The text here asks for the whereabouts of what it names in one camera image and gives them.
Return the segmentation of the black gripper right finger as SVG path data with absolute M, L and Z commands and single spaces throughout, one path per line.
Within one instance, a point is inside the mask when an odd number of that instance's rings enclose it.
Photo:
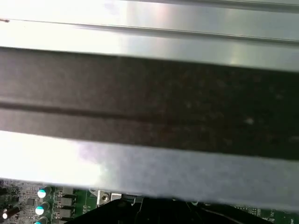
M 232 206 L 145 198 L 141 224 L 253 224 L 255 219 Z

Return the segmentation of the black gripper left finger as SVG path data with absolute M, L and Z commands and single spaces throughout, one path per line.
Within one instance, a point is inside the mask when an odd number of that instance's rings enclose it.
M 133 224 L 138 206 L 122 199 L 106 203 L 70 221 L 71 224 Z

